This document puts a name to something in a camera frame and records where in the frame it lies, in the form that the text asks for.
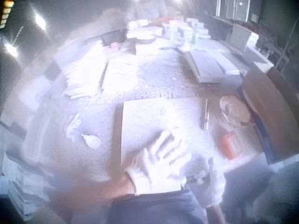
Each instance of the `wall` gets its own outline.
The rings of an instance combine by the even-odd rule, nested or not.
[[[299,16],[298,0],[265,0],[263,23],[277,35],[278,45],[284,47],[296,18]],[[296,45],[299,39],[299,24],[290,42],[290,47]]]

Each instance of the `orange object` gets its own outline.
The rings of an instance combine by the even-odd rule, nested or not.
[[[221,149],[229,160],[233,160],[243,152],[239,139],[233,131],[221,138]]]

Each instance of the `hand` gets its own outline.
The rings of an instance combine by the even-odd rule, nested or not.
[[[210,184],[203,195],[201,205],[203,208],[211,207],[222,202],[222,195],[224,193],[226,180],[221,171],[219,171],[214,163],[214,158],[208,160],[210,172]]]
[[[169,131],[163,131],[160,137],[148,148],[144,148],[126,168],[134,187],[135,194],[151,193],[165,185],[185,184],[186,178],[179,176],[179,170],[191,159],[184,154],[182,139]]]

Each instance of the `person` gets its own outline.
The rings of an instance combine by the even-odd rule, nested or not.
[[[128,29],[144,26],[159,26],[169,22],[168,10],[164,0],[138,0],[131,3],[126,13]]]
[[[120,178],[101,186],[95,184],[62,193],[50,207],[65,222],[70,222],[69,211],[113,201],[109,224],[203,224],[206,221],[202,208],[205,208],[209,224],[224,224],[219,204],[226,180],[213,158],[208,160],[209,184],[201,200],[202,208],[188,188],[157,193],[165,190],[165,186],[185,186],[186,177],[180,176],[179,171],[190,159],[180,136],[163,131],[134,157]]]

